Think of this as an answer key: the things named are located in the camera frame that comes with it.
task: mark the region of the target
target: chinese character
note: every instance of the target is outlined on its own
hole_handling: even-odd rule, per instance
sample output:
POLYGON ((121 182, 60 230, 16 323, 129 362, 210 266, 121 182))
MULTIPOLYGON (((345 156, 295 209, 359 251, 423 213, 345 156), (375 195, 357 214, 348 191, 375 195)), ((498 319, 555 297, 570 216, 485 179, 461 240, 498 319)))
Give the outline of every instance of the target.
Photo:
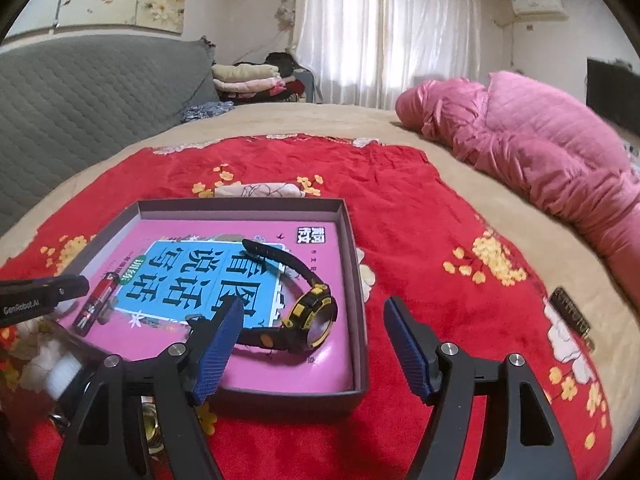
POLYGON ((154 267, 164 266, 165 269, 171 270, 174 268, 174 263, 177 260, 178 256, 180 256, 181 252, 182 249, 180 247, 176 247, 175 251, 165 249, 159 256, 151 258, 148 261, 148 264, 154 267))
POLYGON ((158 278, 157 274, 140 274, 135 282, 131 284, 131 290, 126 293, 127 298, 131 298, 133 300, 139 300, 142 297, 142 301, 153 301, 156 298, 156 294, 158 293, 158 282, 164 282, 166 276, 162 278, 158 278))
POLYGON ((174 306, 180 306, 180 304, 184 301, 183 308, 198 308, 202 306, 202 287, 209 285, 211 280, 205 280, 204 282, 200 282, 200 290, 197 294, 195 294, 196 286, 198 285, 198 280, 195 278, 176 278, 175 285, 169 287, 169 294, 166 298, 162 298, 163 303, 169 303, 174 306), (187 292, 187 286, 191 285, 191 290, 187 292), (180 296, 177 298, 172 298, 174 292, 179 292, 180 296))
POLYGON ((221 280, 220 285, 222 285, 222 288, 220 289, 216 303, 211 307, 212 311, 216 312, 225 301, 240 298, 244 303, 244 315, 253 316, 255 314, 255 298, 258 294, 260 283, 228 282, 227 280, 221 280))
POLYGON ((238 272, 244 274, 247 272, 247 277, 250 278, 254 274, 264 274, 267 270, 266 262, 264 258, 250 258, 248 256, 242 256, 241 254, 233 254, 231 256, 231 266, 226 268, 227 272, 238 272))
POLYGON ((194 270, 195 272, 209 272, 210 270, 216 270, 220 260, 216 259, 216 256, 220 256, 224 251, 215 253, 213 256, 213 249, 210 251, 193 251, 189 254, 189 259, 193 262, 190 264, 184 264, 180 269, 181 273, 187 272, 187 269, 194 270))
POLYGON ((311 243, 311 227, 299 227, 298 228, 298 241, 299 244, 311 243))
POLYGON ((311 228, 311 243, 324 244, 324 227, 311 228))

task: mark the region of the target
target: air conditioner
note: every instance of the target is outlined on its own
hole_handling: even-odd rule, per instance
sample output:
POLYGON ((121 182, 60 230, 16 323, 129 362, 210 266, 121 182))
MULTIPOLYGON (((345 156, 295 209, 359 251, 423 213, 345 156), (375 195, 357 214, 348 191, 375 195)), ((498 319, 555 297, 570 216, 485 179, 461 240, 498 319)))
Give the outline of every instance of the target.
POLYGON ((547 14, 564 16, 561 0, 511 0, 516 16, 547 14))

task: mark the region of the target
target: black and yellow watch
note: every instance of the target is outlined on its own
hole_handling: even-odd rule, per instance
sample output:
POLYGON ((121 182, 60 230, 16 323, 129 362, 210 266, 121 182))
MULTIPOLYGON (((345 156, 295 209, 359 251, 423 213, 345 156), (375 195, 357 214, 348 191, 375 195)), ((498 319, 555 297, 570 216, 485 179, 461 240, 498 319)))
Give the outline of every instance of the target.
POLYGON ((253 240, 242 240, 250 255, 281 263, 295 270, 311 287, 294 304, 280 326, 243 328, 239 345, 302 353, 316 350, 327 339, 338 317, 338 306, 329 285, 293 254, 253 240))

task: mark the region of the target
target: stack of folded blankets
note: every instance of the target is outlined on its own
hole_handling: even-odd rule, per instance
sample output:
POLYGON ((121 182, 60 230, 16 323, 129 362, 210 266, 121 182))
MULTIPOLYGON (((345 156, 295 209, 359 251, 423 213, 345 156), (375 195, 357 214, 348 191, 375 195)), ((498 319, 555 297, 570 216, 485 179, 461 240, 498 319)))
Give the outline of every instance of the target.
POLYGON ((295 76, 283 79, 278 67, 273 65, 215 64, 211 71, 220 99, 236 105, 300 102, 305 94, 305 86, 295 76))

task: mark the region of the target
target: green label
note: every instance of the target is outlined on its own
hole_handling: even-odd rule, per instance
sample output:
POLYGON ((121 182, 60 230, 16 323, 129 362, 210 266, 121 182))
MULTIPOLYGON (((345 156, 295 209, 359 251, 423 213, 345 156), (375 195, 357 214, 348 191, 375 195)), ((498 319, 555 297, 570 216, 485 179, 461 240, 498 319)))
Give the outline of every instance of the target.
POLYGON ((120 285, 127 285, 127 283, 133 280, 133 277, 136 275, 145 259, 146 256, 144 256, 144 254, 136 256, 136 259, 133 260, 130 266, 127 267, 127 270, 124 271, 124 274, 120 279, 120 285))

